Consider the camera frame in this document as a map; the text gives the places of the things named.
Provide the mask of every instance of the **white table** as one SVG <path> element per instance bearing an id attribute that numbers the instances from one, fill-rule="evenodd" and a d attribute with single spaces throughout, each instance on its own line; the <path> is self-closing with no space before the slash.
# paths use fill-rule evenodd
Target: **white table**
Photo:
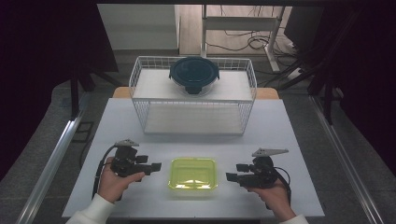
<path id="1" fill-rule="evenodd" d="M 291 177 L 291 206 L 297 214 L 324 216 L 312 180 L 306 169 L 285 106 L 281 100 L 256 100 L 243 136 L 146 135 L 131 99 L 109 99 L 91 149 L 64 209 L 71 217 L 91 202 L 97 165 L 106 150 L 117 141 L 132 139 L 140 144 L 137 155 L 148 155 L 148 163 L 161 162 L 159 173 L 144 177 L 124 191 L 112 217 L 130 219 L 223 218 L 259 219 L 273 213 L 255 193 L 226 180 L 237 163 L 251 164 L 251 153 L 259 147 L 287 148 L 290 152 L 273 156 L 275 166 Z M 178 157 L 205 157 L 217 162 L 218 187 L 205 197 L 176 196 L 167 187 L 170 164 Z"/>

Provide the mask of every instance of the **black cable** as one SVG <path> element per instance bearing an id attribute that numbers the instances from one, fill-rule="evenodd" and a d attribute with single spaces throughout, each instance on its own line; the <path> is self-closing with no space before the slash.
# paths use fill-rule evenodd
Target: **black cable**
<path id="1" fill-rule="evenodd" d="M 275 41 L 275 44 L 276 44 L 276 46 L 277 46 L 277 49 L 274 49 L 274 51 L 275 51 L 275 50 L 279 50 L 280 53 L 278 53 L 278 54 L 281 54 L 281 55 L 289 55 L 289 56 L 292 56 L 292 57 L 297 57 L 296 54 L 290 54 L 290 53 L 283 52 L 282 49 L 280 48 L 279 44 L 277 43 L 277 41 Z"/>
<path id="2" fill-rule="evenodd" d="M 242 50 L 242 49 L 245 49 L 245 48 L 248 47 L 248 45 L 246 45 L 246 46 L 242 47 L 241 49 L 228 49 L 228 48 L 225 48 L 225 47 L 223 47 L 223 46 L 220 46 L 220 45 L 212 45 L 212 44 L 209 44 L 209 43 L 207 43 L 207 42 L 206 42 L 206 44 L 207 44 L 208 46 L 211 46 L 211 47 L 216 47 L 216 48 L 221 48 L 221 49 L 227 49 L 227 50 L 231 50 L 231 51 L 239 51 L 239 50 Z"/>
<path id="3" fill-rule="evenodd" d="M 289 175 L 289 173 L 285 169 L 282 169 L 280 167 L 274 167 L 274 168 L 285 172 L 285 174 L 288 176 L 288 185 L 290 185 L 290 175 Z"/>
<path id="4" fill-rule="evenodd" d="M 267 83 L 268 81 L 263 81 L 263 82 L 259 82 L 259 83 L 257 83 L 257 87 L 260 87 L 260 85 L 262 85 L 262 84 L 264 84 L 264 83 Z"/>
<path id="5" fill-rule="evenodd" d="M 260 71 L 260 70 L 256 70 L 256 69 L 254 69 L 254 72 L 256 72 L 256 73 L 264 73 L 266 75 L 278 75 L 278 73 L 264 72 L 264 71 Z"/>
<path id="6" fill-rule="evenodd" d="M 255 42 L 255 41 L 260 42 L 262 45 L 259 46 L 258 48 L 253 47 L 253 46 L 251 45 L 251 43 L 253 43 L 253 42 Z M 268 43 L 269 43 L 269 36 L 255 35 L 255 36 L 252 36 L 251 38 L 249 38 L 249 39 L 247 40 L 247 43 L 248 43 L 248 45 L 249 45 L 252 49 L 264 49 L 264 48 L 268 45 Z"/>
<path id="7" fill-rule="evenodd" d="M 286 64 L 286 63 L 281 62 L 281 61 L 279 60 L 279 59 L 281 59 L 281 58 L 295 58 L 295 57 L 292 56 L 292 55 L 278 55 L 278 56 L 276 56 L 276 61 L 277 61 L 278 63 L 280 63 L 280 64 L 282 64 L 282 65 L 284 65 L 284 66 L 286 66 L 286 67 L 290 67 L 291 64 Z"/>
<path id="8" fill-rule="evenodd" d="M 235 34 L 228 34 L 226 30 L 224 30 L 224 33 L 225 33 L 226 35 L 235 35 Z M 235 36 L 252 35 L 253 33 L 257 33 L 257 31 L 250 31 L 250 32 L 247 32 L 247 33 L 237 34 L 237 35 L 235 35 Z"/>
<path id="9" fill-rule="evenodd" d="M 250 13 L 251 13 L 255 8 L 256 8 L 256 7 L 253 7 L 253 8 L 249 11 L 249 13 L 247 14 L 247 16 L 249 16 Z"/>
<path id="10" fill-rule="evenodd" d="M 260 17 L 260 11 L 262 10 L 262 6 L 259 7 L 259 13 L 257 13 L 257 17 Z"/>
<path id="11" fill-rule="evenodd" d="M 286 79 L 288 76 L 286 76 L 286 77 L 282 77 L 282 78 L 280 78 L 279 79 L 279 81 L 277 82 L 277 89 L 279 90 L 279 87 L 280 87 L 280 83 L 284 80 L 284 79 Z"/>
<path id="12" fill-rule="evenodd" d="M 100 180 L 100 176 L 102 174 L 102 169 L 103 166 L 105 165 L 105 159 L 108 155 L 108 153 L 110 153 L 110 151 L 115 148 L 116 146 L 112 146 L 110 147 L 107 152 L 105 153 L 105 155 L 103 156 L 102 160 L 99 162 L 98 165 L 98 169 L 96 170 L 96 175 L 95 175 L 95 181 L 93 183 L 93 190 L 92 190 L 92 198 L 95 196 L 95 193 L 97 193 L 98 188 L 99 188 L 99 180 Z"/>
<path id="13" fill-rule="evenodd" d="M 283 76 L 285 76 L 288 72 L 290 72 L 290 69 L 292 67 L 294 67 L 295 65 L 297 65 L 297 63 L 301 63 L 299 60 L 295 61 L 291 66 L 287 67 L 285 70 L 283 70 L 281 73 L 279 73 L 279 76 L 273 77 L 270 80 L 267 81 L 267 83 L 265 83 L 264 88 L 268 86 L 268 84 L 270 84 L 271 82 L 282 78 Z"/>
<path id="14" fill-rule="evenodd" d="M 224 13 L 224 16 L 227 16 L 227 14 L 225 13 L 225 11 L 224 11 L 222 5 L 220 5 L 220 12 L 221 12 L 221 16 L 223 16 L 223 13 Z M 238 34 L 238 35 L 236 35 L 236 36 L 250 35 L 250 34 L 253 33 L 253 32 L 257 32 L 257 31 L 251 31 L 251 32 L 243 33 L 243 34 Z"/>

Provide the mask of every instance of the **white wire basket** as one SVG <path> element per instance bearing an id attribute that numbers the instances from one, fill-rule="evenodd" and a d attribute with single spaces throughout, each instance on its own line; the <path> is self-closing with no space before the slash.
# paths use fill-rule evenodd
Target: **white wire basket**
<path id="1" fill-rule="evenodd" d="M 257 89 L 250 59 L 207 58 L 219 68 L 219 80 L 200 97 L 183 94 L 169 78 L 180 59 L 136 59 L 129 89 L 143 132 L 242 135 Z"/>

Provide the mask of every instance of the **black curtain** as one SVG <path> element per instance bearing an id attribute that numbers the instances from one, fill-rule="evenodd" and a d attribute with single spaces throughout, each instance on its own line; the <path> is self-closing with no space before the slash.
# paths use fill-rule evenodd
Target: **black curtain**
<path id="1" fill-rule="evenodd" d="M 341 46 L 332 68 L 335 83 L 345 95 L 341 107 L 394 174 L 395 22 L 394 1 L 368 4 Z"/>
<path id="2" fill-rule="evenodd" d="M 118 69 L 91 0 L 2 1 L 0 48 L 3 178 L 45 115 L 56 85 L 75 68 Z"/>

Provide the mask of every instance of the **person's right hand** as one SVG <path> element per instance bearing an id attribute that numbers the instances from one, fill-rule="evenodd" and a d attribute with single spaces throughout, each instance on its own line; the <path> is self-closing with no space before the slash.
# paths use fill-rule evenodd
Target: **person's right hand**
<path id="1" fill-rule="evenodd" d="M 105 168 L 102 171 L 100 178 L 98 194 L 110 203 L 114 203 L 128 188 L 129 184 L 142 179 L 145 173 L 137 173 L 134 175 L 128 175 L 126 177 L 119 177 L 114 174 L 110 169 L 113 157 L 109 157 L 106 160 Z"/>
<path id="2" fill-rule="evenodd" d="M 286 187 L 279 179 L 270 189 L 247 188 L 247 190 L 259 194 L 262 201 L 266 202 L 268 207 L 273 210 L 279 222 L 287 221 L 296 217 L 295 213 L 290 207 Z"/>

